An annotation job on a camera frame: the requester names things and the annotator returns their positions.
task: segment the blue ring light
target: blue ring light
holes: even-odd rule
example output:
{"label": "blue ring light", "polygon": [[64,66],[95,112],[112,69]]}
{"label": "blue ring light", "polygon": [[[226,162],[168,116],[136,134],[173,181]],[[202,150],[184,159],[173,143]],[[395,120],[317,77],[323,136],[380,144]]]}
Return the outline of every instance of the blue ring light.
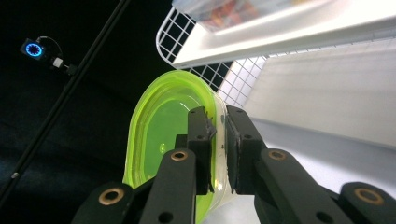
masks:
{"label": "blue ring light", "polygon": [[25,50],[32,57],[38,57],[43,53],[41,47],[34,43],[26,45]]}

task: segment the lime green container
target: lime green container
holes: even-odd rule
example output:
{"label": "lime green container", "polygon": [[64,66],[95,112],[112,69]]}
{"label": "lime green container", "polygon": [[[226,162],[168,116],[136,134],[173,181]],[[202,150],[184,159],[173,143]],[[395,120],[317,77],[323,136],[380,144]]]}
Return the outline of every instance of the lime green container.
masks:
{"label": "lime green container", "polygon": [[132,116],[123,182],[134,189],[157,174],[163,154],[174,149],[177,134],[187,133],[188,112],[204,106],[217,128],[212,140],[212,185],[215,193],[197,196],[196,221],[230,195],[224,151],[225,104],[196,75],[172,71],[154,80]]}

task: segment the black fabric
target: black fabric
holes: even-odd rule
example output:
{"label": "black fabric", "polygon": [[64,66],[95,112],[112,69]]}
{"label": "black fabric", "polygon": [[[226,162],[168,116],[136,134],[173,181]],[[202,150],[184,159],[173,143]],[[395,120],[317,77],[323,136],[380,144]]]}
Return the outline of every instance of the black fabric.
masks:
{"label": "black fabric", "polygon": [[[0,187],[69,79],[22,55],[21,44],[50,36],[66,63],[78,65],[117,3],[1,1]],[[0,211],[1,223],[70,223],[93,189],[122,180],[134,107],[173,69],[155,47],[170,8],[171,1],[131,2]]]}

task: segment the screw hole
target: screw hole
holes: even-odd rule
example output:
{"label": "screw hole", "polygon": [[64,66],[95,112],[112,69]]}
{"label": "screw hole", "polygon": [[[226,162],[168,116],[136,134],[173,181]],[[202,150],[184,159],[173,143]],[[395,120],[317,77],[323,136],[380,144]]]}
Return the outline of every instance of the screw hole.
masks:
{"label": "screw hole", "polygon": [[113,188],[107,189],[101,193],[99,196],[99,203],[102,205],[111,205],[119,202],[124,196],[123,189]]}
{"label": "screw hole", "polygon": [[111,191],[111,192],[109,192],[109,193],[107,193],[107,194],[105,195],[105,198],[106,198],[106,199],[109,199],[109,200],[114,200],[114,199],[116,199],[118,196],[119,196],[119,194],[118,194],[116,191]]}
{"label": "screw hole", "polygon": [[184,151],[177,151],[177,152],[172,153],[172,155],[171,155],[171,158],[174,161],[184,161],[187,159],[187,157],[188,157],[188,154],[187,154],[187,152],[184,152]]}
{"label": "screw hole", "polygon": [[317,212],[317,218],[323,223],[334,223],[332,217],[324,212]]}
{"label": "screw hole", "polygon": [[158,220],[161,223],[169,223],[173,220],[173,215],[169,212],[163,212],[158,216]]}
{"label": "screw hole", "polygon": [[276,160],[276,161],[283,161],[286,159],[286,154],[282,151],[277,151],[277,150],[271,150],[268,155],[270,156],[271,159]]}
{"label": "screw hole", "polygon": [[355,189],[355,195],[364,202],[374,205],[384,204],[384,199],[371,189]]}

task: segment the white wire grid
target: white wire grid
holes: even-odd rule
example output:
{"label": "white wire grid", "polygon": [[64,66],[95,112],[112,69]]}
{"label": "white wire grid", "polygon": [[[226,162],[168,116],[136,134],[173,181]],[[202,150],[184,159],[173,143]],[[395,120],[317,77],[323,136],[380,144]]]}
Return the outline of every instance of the white wire grid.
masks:
{"label": "white wire grid", "polygon": [[[170,10],[156,37],[157,50],[164,61],[174,66],[173,61],[183,47],[183,44],[187,40],[195,24],[196,22],[189,16],[178,12],[174,8]],[[291,52],[279,52],[277,54],[235,60],[233,62],[214,63],[183,69],[203,79],[218,93],[219,97],[226,104],[243,107],[257,77],[261,73],[265,61],[269,58],[317,50],[342,48],[354,44],[364,44],[367,42],[395,38],[395,36],[396,30],[394,29],[382,30],[373,33],[370,40],[360,42],[315,49],[295,50]]]}

